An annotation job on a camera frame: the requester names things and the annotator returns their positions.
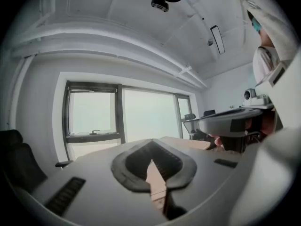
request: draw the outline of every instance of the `sleeve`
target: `sleeve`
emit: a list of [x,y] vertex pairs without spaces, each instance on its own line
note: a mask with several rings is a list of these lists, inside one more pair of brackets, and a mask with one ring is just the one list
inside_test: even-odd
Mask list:
[[256,82],[259,83],[273,68],[272,60],[267,52],[258,48],[253,58],[253,71]]

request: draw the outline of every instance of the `window handle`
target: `window handle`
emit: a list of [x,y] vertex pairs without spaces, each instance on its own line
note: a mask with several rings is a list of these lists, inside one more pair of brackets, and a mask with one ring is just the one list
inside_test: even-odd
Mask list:
[[97,135],[97,133],[94,133],[94,131],[100,131],[100,130],[93,130],[92,133],[90,133],[89,135]]

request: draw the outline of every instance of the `person in white shirt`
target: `person in white shirt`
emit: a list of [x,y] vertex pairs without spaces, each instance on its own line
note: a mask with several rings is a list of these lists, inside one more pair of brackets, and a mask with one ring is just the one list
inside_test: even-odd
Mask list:
[[252,21],[253,28],[259,33],[261,45],[254,53],[253,71],[256,82],[259,83],[266,75],[279,64],[280,59],[275,46],[254,16],[248,11],[248,16]]

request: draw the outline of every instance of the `chair armrest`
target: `chair armrest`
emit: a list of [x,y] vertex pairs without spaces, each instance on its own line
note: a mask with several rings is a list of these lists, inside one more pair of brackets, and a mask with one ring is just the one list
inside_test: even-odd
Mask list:
[[55,165],[55,167],[56,167],[56,168],[60,168],[60,167],[64,168],[64,167],[68,166],[71,162],[73,162],[73,161],[62,161],[62,162],[58,162],[58,163]]

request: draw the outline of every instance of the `window frame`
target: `window frame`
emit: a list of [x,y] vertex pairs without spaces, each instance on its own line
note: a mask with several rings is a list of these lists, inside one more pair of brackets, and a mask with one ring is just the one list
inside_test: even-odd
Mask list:
[[[116,120],[116,132],[98,134],[98,135],[81,135],[81,136],[70,136],[69,131],[69,106],[70,106],[70,96],[72,90],[90,90],[95,92],[114,92],[115,93],[115,120]],[[67,158],[70,160],[68,144],[75,143],[87,143],[87,142],[98,142],[98,141],[109,141],[114,139],[120,139],[121,143],[126,143],[125,139],[125,130],[124,130],[124,121],[123,121],[123,89],[135,89],[140,91],[148,91],[162,94],[170,94],[174,96],[175,107],[176,107],[176,117],[178,121],[178,128],[180,138],[183,138],[182,122],[185,119],[181,119],[181,112],[179,106],[179,99],[187,99],[189,111],[192,113],[190,97],[187,95],[166,92],[155,89],[134,87],[134,86],[124,86],[122,84],[108,84],[108,83],[95,83],[95,82],[79,82],[79,81],[67,81],[63,97],[63,141],[67,153]]]

